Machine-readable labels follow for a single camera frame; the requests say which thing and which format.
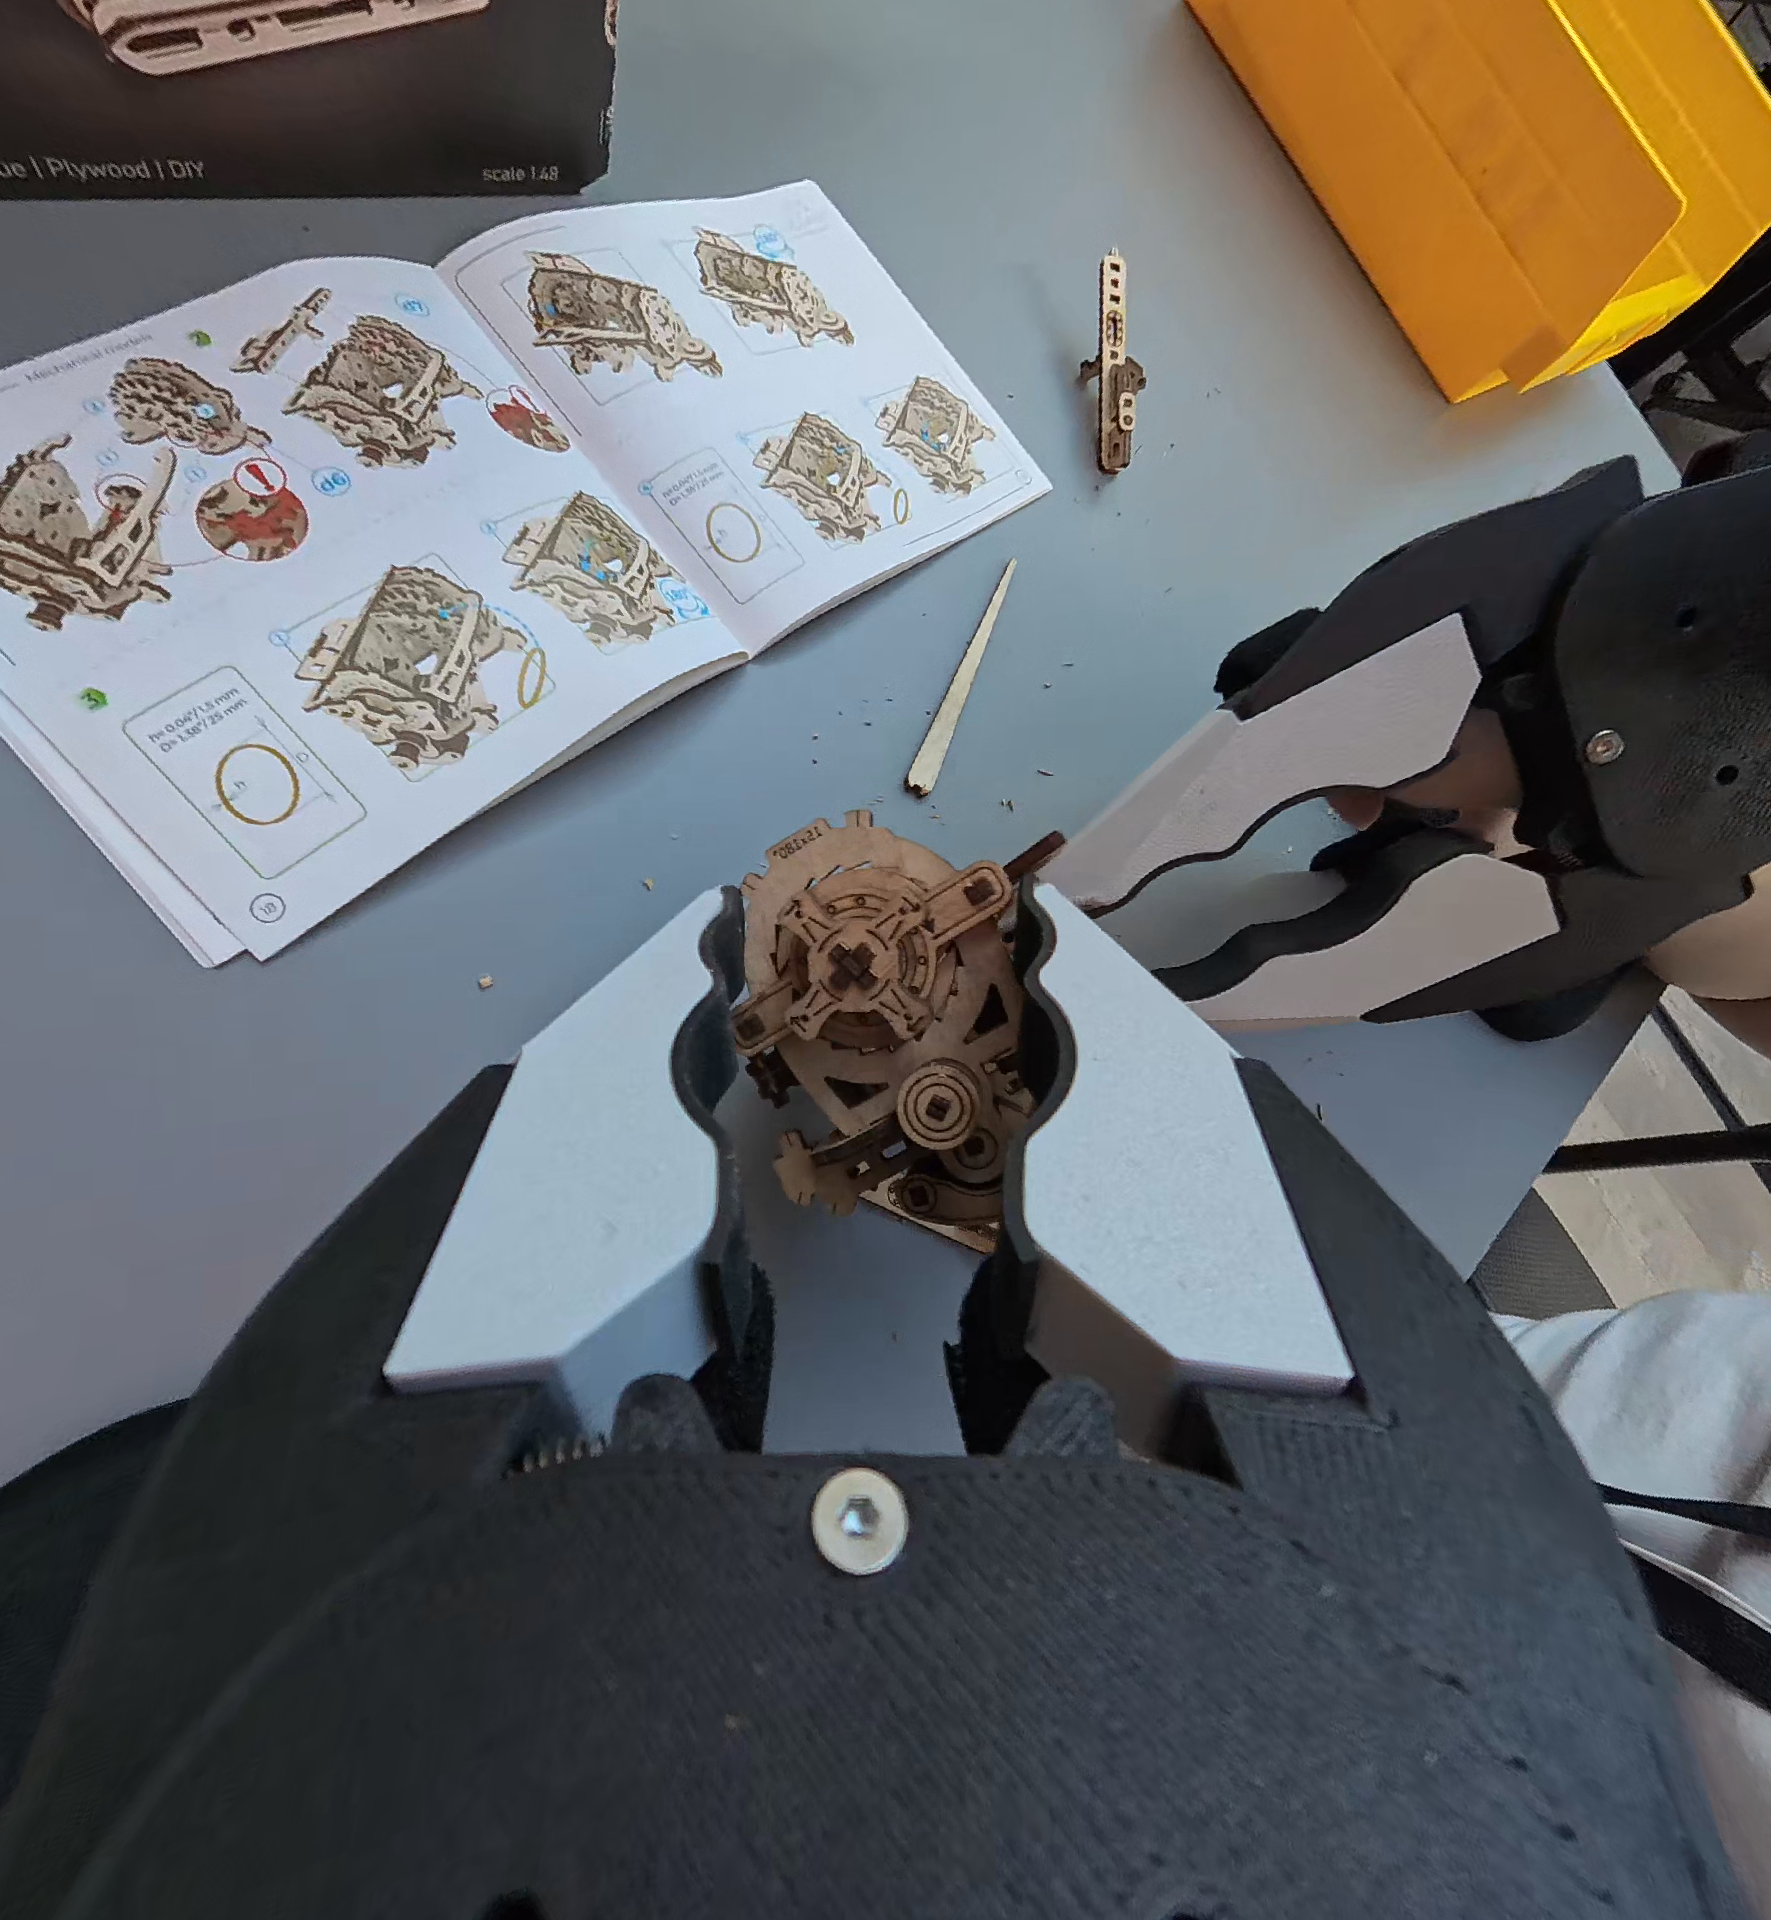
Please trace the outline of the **small wooden lever part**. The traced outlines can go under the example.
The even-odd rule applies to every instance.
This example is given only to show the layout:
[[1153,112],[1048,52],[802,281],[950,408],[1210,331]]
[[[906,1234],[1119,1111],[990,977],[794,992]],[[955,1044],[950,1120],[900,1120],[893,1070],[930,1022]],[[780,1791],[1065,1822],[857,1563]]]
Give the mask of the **small wooden lever part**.
[[1096,463],[1103,476],[1127,472],[1135,432],[1136,400],[1146,377],[1128,354],[1127,261],[1103,253],[1098,265],[1098,325],[1094,355],[1081,363],[1079,381],[1096,383]]

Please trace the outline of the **open instruction booklet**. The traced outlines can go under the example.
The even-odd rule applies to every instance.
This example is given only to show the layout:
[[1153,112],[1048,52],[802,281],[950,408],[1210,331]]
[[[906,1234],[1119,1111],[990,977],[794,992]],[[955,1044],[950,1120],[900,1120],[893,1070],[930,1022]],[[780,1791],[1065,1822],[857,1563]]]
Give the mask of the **open instruction booklet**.
[[807,179],[299,259],[0,371],[0,733],[270,960],[1048,489]]

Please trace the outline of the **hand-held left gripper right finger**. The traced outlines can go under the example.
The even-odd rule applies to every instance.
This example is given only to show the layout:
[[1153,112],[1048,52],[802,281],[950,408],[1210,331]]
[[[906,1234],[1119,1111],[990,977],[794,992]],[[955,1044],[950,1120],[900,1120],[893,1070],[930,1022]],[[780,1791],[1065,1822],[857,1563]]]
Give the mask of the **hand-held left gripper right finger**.
[[1092,1380],[1136,1452],[1196,1388],[1353,1388],[1234,1049],[1043,880],[1017,902],[1017,1064],[1033,1113],[962,1309],[957,1415],[1000,1452],[1043,1380]]

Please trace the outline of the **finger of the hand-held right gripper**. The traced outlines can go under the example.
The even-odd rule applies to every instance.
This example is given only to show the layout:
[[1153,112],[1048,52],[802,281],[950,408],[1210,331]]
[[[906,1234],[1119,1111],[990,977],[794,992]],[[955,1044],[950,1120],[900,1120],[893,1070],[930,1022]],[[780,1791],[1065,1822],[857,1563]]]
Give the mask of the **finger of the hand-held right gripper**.
[[1307,921],[1340,891],[1334,876],[1307,868],[1206,883],[1211,870],[1196,862],[1154,880],[1153,974],[1234,1037],[1363,1021],[1561,933],[1584,944],[1594,933],[1579,922],[1608,925],[1628,899],[1628,878],[1610,870],[1509,878],[1502,862],[1467,856],[1418,878],[1378,922],[1334,946],[1266,960],[1231,988],[1193,986],[1193,974],[1226,972],[1214,956],[1237,935]]
[[1584,492],[1559,487],[1368,568],[1073,837],[1048,881],[1103,914],[1173,865],[1229,858],[1291,804],[1431,773],[1485,667],[1536,624],[1582,544]]

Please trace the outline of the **thin wooden stick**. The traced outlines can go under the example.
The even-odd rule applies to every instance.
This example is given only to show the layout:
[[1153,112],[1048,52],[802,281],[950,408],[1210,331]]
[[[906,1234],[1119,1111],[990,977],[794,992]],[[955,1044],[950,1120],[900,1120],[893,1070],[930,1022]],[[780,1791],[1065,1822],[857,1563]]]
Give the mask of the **thin wooden stick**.
[[1002,568],[990,602],[980,616],[962,662],[944,687],[943,700],[930,718],[924,739],[920,741],[918,753],[912,758],[904,778],[904,790],[912,797],[930,797],[938,784],[953,739],[960,731],[963,711],[970,702],[975,680],[990,648],[997,616],[1007,601],[1015,572],[1015,560]]

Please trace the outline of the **yellow plastic bin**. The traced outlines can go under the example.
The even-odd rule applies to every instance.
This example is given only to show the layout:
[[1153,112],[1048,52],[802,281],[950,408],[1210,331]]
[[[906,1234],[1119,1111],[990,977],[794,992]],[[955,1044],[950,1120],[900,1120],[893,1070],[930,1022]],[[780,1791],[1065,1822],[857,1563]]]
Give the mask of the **yellow plastic bin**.
[[1449,402],[1596,367],[1771,227],[1701,3],[1191,3]]

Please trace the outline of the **black model kit box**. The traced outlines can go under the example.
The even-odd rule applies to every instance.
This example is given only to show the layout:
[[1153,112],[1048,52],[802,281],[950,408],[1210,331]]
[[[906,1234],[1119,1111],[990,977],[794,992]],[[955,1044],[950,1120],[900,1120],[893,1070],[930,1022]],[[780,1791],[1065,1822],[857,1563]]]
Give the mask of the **black model kit box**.
[[609,170],[614,3],[0,3],[0,203],[413,199]]

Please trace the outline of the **person's right hand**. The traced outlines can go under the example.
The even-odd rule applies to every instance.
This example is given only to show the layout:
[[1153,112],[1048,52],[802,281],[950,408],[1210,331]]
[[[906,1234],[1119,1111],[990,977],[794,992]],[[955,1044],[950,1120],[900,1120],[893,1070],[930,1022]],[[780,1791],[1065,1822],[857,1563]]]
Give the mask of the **person's right hand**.
[[1489,843],[1498,858],[1523,850],[1515,837],[1523,797],[1518,763],[1499,716],[1485,709],[1467,713],[1449,762],[1426,778],[1402,781],[1389,791],[1343,787],[1325,797],[1330,810],[1357,830],[1374,829],[1392,804],[1426,816],[1449,815],[1457,829]]

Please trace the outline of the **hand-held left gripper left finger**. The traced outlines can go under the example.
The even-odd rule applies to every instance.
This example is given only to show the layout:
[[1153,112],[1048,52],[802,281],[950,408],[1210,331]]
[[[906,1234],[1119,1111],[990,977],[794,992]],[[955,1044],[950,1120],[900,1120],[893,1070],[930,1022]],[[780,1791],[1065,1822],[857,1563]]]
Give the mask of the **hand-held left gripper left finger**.
[[632,1380],[695,1380],[759,1448],[765,1281],[718,1106],[744,988],[737,887],[698,895],[518,1053],[383,1374],[538,1382],[607,1437]]

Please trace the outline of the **wooden mechanical model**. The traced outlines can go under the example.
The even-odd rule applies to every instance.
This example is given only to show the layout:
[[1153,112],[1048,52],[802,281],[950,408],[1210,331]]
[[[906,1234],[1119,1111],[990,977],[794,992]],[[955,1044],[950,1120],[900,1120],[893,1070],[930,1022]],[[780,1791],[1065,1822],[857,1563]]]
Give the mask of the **wooden mechanical model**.
[[1018,878],[1062,846],[1051,832],[1003,865],[953,868],[852,810],[773,845],[743,880],[732,1042],[767,1102],[802,1090],[831,1123],[820,1142],[780,1139],[773,1169],[794,1203],[850,1214],[918,1158],[1002,1177],[1033,1113],[1005,925]]

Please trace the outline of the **grey desk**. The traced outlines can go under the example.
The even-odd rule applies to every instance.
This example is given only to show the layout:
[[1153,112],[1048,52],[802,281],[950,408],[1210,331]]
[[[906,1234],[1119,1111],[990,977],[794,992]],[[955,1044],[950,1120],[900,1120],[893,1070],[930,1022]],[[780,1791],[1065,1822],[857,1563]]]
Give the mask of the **grey desk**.
[[[1077,830],[1214,658],[1432,526],[1632,454],[1608,369],[1446,404],[1184,5],[622,5],[607,200],[819,179],[1054,492],[205,972],[0,741],[0,1482],[188,1393],[470,1076],[854,804]],[[1098,265],[1146,383],[1096,463]],[[1007,561],[930,797],[904,778]]]

